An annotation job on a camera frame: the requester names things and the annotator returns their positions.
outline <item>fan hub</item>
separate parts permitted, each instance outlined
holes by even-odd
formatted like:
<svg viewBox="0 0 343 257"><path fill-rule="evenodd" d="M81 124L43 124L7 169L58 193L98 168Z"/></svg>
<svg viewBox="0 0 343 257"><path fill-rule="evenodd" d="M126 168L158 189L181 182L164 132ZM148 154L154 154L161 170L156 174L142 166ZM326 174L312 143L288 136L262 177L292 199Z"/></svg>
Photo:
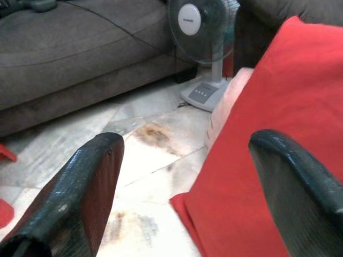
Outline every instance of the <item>fan hub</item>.
<svg viewBox="0 0 343 257"><path fill-rule="evenodd" d="M178 13L178 24L187 36L193 36L200 30L202 17L199 9L193 4L185 4Z"/></svg>

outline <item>electric fan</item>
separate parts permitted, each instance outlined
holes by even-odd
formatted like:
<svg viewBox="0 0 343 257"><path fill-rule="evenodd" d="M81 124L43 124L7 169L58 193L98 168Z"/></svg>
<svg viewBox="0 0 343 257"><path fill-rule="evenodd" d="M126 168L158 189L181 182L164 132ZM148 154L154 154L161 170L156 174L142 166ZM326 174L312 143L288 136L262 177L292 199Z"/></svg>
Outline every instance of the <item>electric fan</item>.
<svg viewBox="0 0 343 257"><path fill-rule="evenodd" d="M210 77L191 83L181 97L213 111L229 81L222 77L223 59L233 51L236 0L169 0L168 17L176 45L191 59L212 63Z"/></svg>

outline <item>red cushion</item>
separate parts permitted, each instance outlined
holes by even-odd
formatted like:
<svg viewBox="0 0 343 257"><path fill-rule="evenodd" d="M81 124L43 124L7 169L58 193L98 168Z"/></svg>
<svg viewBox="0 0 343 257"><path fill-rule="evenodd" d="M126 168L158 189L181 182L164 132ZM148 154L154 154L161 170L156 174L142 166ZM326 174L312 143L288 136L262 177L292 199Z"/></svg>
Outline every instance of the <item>red cushion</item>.
<svg viewBox="0 0 343 257"><path fill-rule="evenodd" d="M14 209L3 199L0 199L0 229L7 226L14 218Z"/></svg>
<svg viewBox="0 0 343 257"><path fill-rule="evenodd" d="M203 256L288 256L248 152L287 133L343 179L343 28L288 19L235 103L189 193L171 201Z"/></svg>

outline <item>power cord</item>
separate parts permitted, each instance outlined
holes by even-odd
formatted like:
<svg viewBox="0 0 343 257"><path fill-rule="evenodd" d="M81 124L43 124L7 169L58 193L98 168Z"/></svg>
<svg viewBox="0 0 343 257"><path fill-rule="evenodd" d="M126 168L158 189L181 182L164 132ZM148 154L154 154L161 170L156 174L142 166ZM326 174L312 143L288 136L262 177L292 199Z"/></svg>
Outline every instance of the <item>power cord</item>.
<svg viewBox="0 0 343 257"><path fill-rule="evenodd" d="M104 20L106 20L106 21L108 21L108 22L110 22L110 23L112 23L115 27L117 27L117 28L121 29L122 31L126 32L127 34L129 34L130 36L132 36L134 39L139 40L140 42L142 42L142 43L148 45L149 47L151 47L151 48L157 50L157 51L158 51L160 54L162 54L162 55L166 55L166 56L172 57L172 58L174 58L174 59L176 59L176 60L179 60L179 61L182 61L182 62L184 62L184 63L188 63L188 64L192 64L192 65L195 64L194 62L186 61L186 60L184 60L184 59L181 59L181 58L177 57L177 56L176 56L175 50L174 50L175 54L174 54L173 56L170 55L170 54L168 54L168 53L166 53L165 51L159 49L158 47L156 47L156 46L154 46L154 45L152 45L152 44L146 42L145 40L141 39L140 37L138 37L138 36L134 35L133 33L129 32L127 29L123 28L122 26L120 26L119 24L115 23L114 21L112 21L112 20L106 18L105 16L103 16L103 15L97 13L97 12L94 12L93 10L91 10L91 9L89 9L89 8L87 8L87 7L80 6L80 5L77 5L77 4L73 4L73 3L69 2L69 1L66 1L66 0L62 0L62 1L60 1L60 2L64 2L64 3L66 3L66 4L73 5L73 6L77 7L77 8L83 9L83 10L85 10L85 11L87 11L87 12L90 12L90 13L92 13L92 14L94 14L94 15L96 15L96 16L98 16L98 17L100 17L100 18L102 18L102 19L104 19Z"/></svg>

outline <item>pillowcase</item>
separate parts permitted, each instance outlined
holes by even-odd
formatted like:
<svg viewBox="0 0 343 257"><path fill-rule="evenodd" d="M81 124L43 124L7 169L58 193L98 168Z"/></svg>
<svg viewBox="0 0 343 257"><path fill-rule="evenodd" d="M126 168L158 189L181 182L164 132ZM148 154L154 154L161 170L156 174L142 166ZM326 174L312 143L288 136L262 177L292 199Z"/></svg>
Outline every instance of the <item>pillowcase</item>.
<svg viewBox="0 0 343 257"><path fill-rule="evenodd" d="M248 151L262 129L288 134L342 182L343 28L288 19L190 192L171 199L203 256L288 256Z"/></svg>

